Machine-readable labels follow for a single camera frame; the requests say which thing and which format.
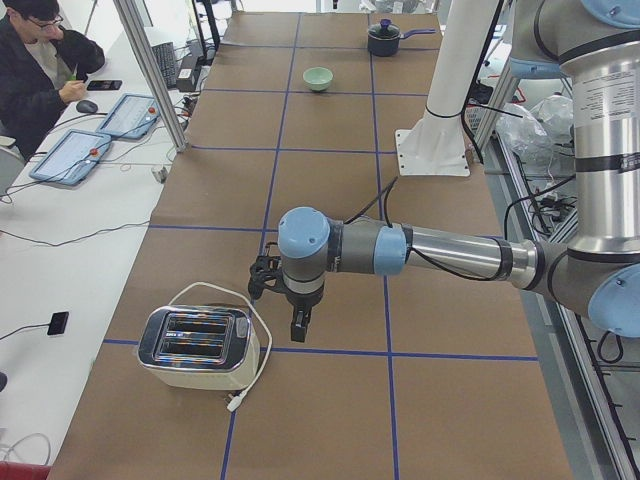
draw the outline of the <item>blue tablet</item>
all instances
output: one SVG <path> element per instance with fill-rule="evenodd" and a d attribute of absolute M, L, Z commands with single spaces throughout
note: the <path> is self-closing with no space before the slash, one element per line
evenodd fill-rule
<path fill-rule="evenodd" d="M 98 164 L 110 146 L 109 135 L 68 130 L 29 176 L 42 182 L 76 185 Z"/>
<path fill-rule="evenodd" d="M 160 113 L 153 97 L 125 93 L 114 105 L 96 132 L 119 138 L 139 139 L 158 120 Z"/>

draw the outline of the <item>computer mouse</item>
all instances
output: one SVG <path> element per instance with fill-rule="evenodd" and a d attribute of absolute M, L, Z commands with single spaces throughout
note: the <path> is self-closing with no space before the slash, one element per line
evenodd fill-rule
<path fill-rule="evenodd" d="M 96 113 L 98 111 L 98 105 L 91 100 L 80 100 L 76 105 L 76 110 L 80 113 Z"/>

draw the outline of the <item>bowl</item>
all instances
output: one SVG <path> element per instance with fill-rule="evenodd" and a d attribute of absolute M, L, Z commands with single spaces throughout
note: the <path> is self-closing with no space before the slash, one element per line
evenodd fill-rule
<path fill-rule="evenodd" d="M 304 84 L 314 92 L 322 92 L 329 88 L 333 80 L 333 72 L 324 67 L 313 67 L 302 74 Z"/>

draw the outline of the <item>black hair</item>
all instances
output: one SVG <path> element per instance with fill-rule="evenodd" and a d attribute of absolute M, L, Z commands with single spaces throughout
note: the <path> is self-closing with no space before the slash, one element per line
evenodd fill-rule
<path fill-rule="evenodd" d="M 53 20 L 60 13 L 58 0 L 3 0 L 6 7 L 17 11 L 25 20 L 29 17 L 38 20 Z"/>

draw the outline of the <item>white desk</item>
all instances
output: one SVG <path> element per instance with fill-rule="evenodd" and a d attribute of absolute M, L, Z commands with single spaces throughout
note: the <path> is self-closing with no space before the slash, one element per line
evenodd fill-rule
<path fill-rule="evenodd" d="M 110 49 L 105 67 L 93 77 L 123 80 L 117 92 L 90 92 L 88 98 L 103 112 L 122 93 L 149 94 L 124 36 Z M 172 94 L 176 100 L 180 95 L 177 91 Z M 77 115 L 70 106 L 60 121 Z M 65 124 L 45 139 L 40 150 L 50 148 L 68 128 L 94 130 L 102 118 Z M 112 163 L 99 164 L 76 187 L 35 185 L 16 193 L 12 205 L 0 204 L 0 228 L 57 243 L 147 221 L 162 191 L 150 172 L 151 165 L 170 164 L 167 153 L 173 151 L 165 129 L 156 126 L 151 133 L 147 144 Z M 120 156 L 146 138 L 114 142 L 104 160 Z M 35 161 L 25 167 L 14 185 L 32 180 L 28 172 Z M 46 328 L 39 328 L 0 342 L 0 371 L 9 379 L 0 393 L 0 443 L 11 445 L 27 435 L 43 433 L 51 440 L 49 464 L 53 462 L 145 232 L 145 226 L 126 228 L 61 247 L 35 245 L 0 234 L 0 336 L 24 325 L 48 323 L 54 312 L 70 312 L 61 336 L 48 337 Z M 20 445 L 19 456 L 12 455 L 9 460 L 43 463 L 46 451 L 42 438 L 32 438 Z"/>

